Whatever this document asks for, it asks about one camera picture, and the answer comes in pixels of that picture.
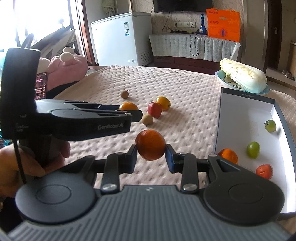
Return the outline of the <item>person's left hand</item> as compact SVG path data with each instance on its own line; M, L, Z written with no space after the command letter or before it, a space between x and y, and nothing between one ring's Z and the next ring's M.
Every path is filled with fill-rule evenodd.
M70 150L69 142L62 141L59 147L59 156L45 168L42 168L32 156L19 150L24 173L29 176L42 177L57 170L65 165L65 159L69 158ZM1 199L14 197L20 186L21 180L14 147L12 145L6 146L1 149Z

